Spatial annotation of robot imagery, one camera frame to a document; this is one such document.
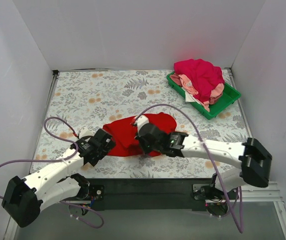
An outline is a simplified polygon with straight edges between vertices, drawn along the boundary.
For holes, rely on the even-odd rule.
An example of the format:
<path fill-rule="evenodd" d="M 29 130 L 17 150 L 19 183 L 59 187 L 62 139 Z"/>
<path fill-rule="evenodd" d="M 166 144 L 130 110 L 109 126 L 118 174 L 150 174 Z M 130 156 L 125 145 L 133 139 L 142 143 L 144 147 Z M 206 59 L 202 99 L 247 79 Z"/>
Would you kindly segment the red t shirt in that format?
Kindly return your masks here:
<path fill-rule="evenodd" d="M 166 113 L 146 113 L 149 122 L 159 127 L 160 130 L 170 133 L 177 127 L 176 120 Z M 127 117 L 103 125 L 103 129 L 108 132 L 116 143 L 108 155 L 114 157 L 131 157 L 142 155 L 143 151 L 139 147 L 139 142 L 135 139 L 137 127 L 132 125 L 134 117 Z"/>

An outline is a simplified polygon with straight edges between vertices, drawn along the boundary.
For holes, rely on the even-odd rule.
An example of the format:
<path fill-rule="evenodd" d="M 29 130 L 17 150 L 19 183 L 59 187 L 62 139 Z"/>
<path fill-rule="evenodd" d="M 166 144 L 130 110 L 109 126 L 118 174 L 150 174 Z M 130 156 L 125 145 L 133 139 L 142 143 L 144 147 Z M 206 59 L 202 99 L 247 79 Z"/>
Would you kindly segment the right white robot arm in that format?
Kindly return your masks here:
<path fill-rule="evenodd" d="M 202 158 L 230 165 L 232 168 L 213 174 L 209 185 L 195 189 L 200 199 L 222 200 L 224 195 L 245 184 L 266 188 L 272 156 L 255 138 L 246 142 L 201 141 L 184 132 L 166 133 L 152 123 L 135 123 L 136 140 L 145 154 L 161 153 L 168 157 Z"/>

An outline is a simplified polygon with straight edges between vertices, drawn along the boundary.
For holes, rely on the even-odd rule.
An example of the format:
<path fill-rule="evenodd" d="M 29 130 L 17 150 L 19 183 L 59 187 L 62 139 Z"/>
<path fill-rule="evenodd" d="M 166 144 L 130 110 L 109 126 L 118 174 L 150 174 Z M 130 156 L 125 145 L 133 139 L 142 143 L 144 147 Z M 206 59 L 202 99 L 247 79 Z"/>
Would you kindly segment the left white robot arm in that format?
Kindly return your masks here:
<path fill-rule="evenodd" d="M 58 162 L 24 178 L 12 178 L 2 207 L 19 227 L 24 228 L 51 205 L 68 198 L 86 199 L 90 182 L 75 171 L 85 164 L 95 166 L 115 145 L 112 136 L 103 129 L 93 136 L 83 136 L 64 152 Z"/>

